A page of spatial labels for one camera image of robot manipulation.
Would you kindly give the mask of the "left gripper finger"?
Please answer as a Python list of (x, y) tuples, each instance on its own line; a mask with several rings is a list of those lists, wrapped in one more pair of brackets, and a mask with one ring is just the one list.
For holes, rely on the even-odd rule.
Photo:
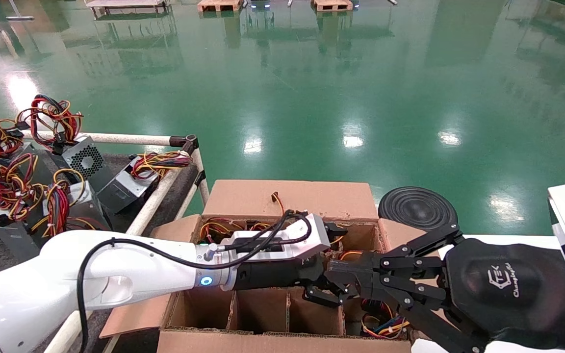
[(338, 226), (336, 223), (324, 223), (330, 246), (341, 243), (343, 238), (348, 234), (348, 229)]
[(304, 283), (304, 300), (325, 307), (336, 308), (358, 296), (354, 285), (334, 283), (324, 276)]

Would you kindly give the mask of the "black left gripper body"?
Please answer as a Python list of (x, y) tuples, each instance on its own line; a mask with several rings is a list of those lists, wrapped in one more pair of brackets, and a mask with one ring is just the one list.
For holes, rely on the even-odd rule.
[(285, 288), (318, 283), (325, 268), (325, 257), (267, 261), (240, 264), (237, 269), (236, 290)]

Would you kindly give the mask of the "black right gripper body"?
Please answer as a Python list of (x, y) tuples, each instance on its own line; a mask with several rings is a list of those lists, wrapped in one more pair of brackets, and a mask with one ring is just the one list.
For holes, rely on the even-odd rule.
[(466, 239), (445, 257), (451, 311), (489, 341), (565, 350), (565, 259), (527, 244)]

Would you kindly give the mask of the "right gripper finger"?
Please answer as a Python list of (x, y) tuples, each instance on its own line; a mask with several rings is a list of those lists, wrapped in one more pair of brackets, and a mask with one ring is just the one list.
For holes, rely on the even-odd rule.
[(457, 223), (441, 226), (386, 253), (362, 251), (356, 259), (331, 260), (327, 280), (357, 290), (371, 290), (376, 284), (401, 288), (401, 282), (439, 275), (442, 261), (430, 254), (461, 241), (462, 231)]
[(376, 284), (371, 290), (358, 290), (363, 304), (375, 302), (361, 319), (362, 333), (374, 339), (390, 340), (406, 328), (422, 331), (449, 353), (482, 353), (486, 342), (469, 336), (436, 315), (446, 299), (444, 290), (417, 284), (399, 283), (401, 288)]

